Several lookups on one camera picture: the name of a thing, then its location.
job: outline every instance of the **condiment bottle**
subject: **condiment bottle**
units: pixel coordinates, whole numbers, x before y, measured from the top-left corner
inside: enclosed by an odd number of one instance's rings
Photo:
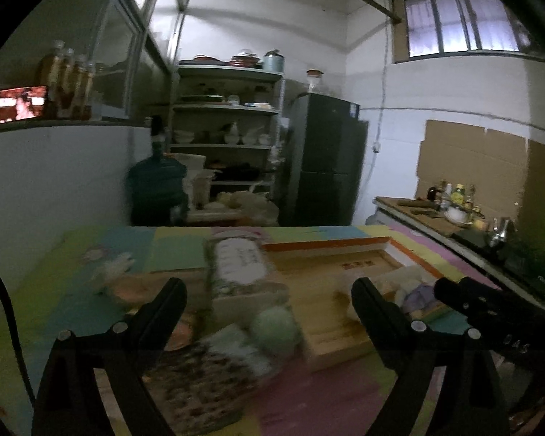
[[[474,185],[468,187],[468,193],[466,194],[466,197],[464,197],[464,208],[466,210],[472,210],[472,207],[474,207],[474,193],[476,191],[477,190]]]
[[[35,84],[46,85],[48,87],[50,100],[56,98],[58,68],[62,60],[62,48],[64,48],[64,41],[59,39],[53,41],[51,51],[42,58],[36,70]]]
[[[87,106],[87,103],[90,101],[91,90],[93,88],[94,72],[94,63],[87,62],[87,64],[85,65],[85,87],[81,92],[81,118],[83,120],[90,120],[91,118],[90,106]]]
[[[464,203],[464,185],[462,183],[456,184],[456,187],[451,194],[451,200],[457,205],[462,205]]]
[[[436,195],[434,197],[434,203],[436,203],[438,206],[440,205],[440,202],[442,202],[442,193],[444,193],[445,188],[446,180],[441,179],[436,188]]]
[[[433,202],[436,199],[436,192],[438,187],[436,185],[431,186],[426,193],[426,199]]]
[[[80,104],[79,98],[82,97],[81,92],[84,90],[85,85],[85,61],[87,57],[84,54],[81,54],[77,56],[77,60],[75,61],[75,65],[73,66],[73,70],[71,71],[71,75],[68,78],[68,84],[71,88],[70,93],[68,94],[68,97],[70,98],[70,116],[74,119],[78,119],[81,117],[81,112],[78,109],[78,106]]]
[[[440,210],[446,211],[452,204],[451,199],[452,184],[447,183],[444,192],[442,193],[442,200],[440,201]]]
[[[71,92],[70,77],[73,71],[73,55],[75,51],[67,48],[64,52],[64,58],[60,62],[57,79],[57,101],[62,108],[68,108],[70,104],[69,94]]]

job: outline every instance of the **curtain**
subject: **curtain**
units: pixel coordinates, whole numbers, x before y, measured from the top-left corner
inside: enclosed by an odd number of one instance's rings
[[[507,11],[500,0],[468,0],[481,39],[480,49],[518,51]]]
[[[407,0],[405,13],[408,21],[410,57],[438,54],[440,48],[431,0]]]
[[[467,51],[464,27],[456,0],[435,0],[442,30],[443,52]]]

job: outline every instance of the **cutting board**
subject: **cutting board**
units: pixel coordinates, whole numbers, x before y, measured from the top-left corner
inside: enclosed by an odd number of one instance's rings
[[[442,215],[442,213],[440,213],[440,217],[438,218],[430,218],[428,216],[415,213],[415,211],[417,210],[434,211],[432,208],[417,208],[416,206],[400,206],[398,204],[398,201],[407,202],[408,201],[407,198],[388,198],[385,196],[378,196],[375,199],[378,202],[381,202],[384,205],[387,205],[390,208],[393,208],[394,210],[405,214],[406,216],[412,218],[414,221],[417,221],[423,224],[424,226],[430,228],[431,230],[436,231],[438,234],[441,234],[445,236],[446,238],[450,238],[454,233],[457,233],[458,231],[463,230],[459,226],[455,226],[450,221],[448,221]]]

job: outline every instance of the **refrigerator door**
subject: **refrigerator door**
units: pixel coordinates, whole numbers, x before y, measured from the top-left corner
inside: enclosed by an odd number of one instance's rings
[[[301,170],[354,173],[359,150],[365,151],[365,138],[359,139],[359,105],[315,93],[308,97]]]
[[[352,175],[301,172],[291,225],[351,224],[358,181]]]

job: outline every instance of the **white bowl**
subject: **white bowl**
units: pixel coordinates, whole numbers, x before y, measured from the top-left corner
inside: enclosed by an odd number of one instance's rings
[[[226,144],[234,145],[234,144],[238,144],[238,141],[240,141],[240,136],[238,134],[225,134],[224,135],[224,142]]]
[[[470,222],[468,221],[468,212],[461,210],[455,206],[450,206],[448,211],[444,212],[444,216],[452,224],[455,224],[460,227],[469,226]]]
[[[268,134],[261,134],[259,136],[259,144],[261,146],[270,146],[271,144],[271,136]]]
[[[178,144],[190,144],[194,139],[194,133],[192,131],[174,131],[174,139]]]

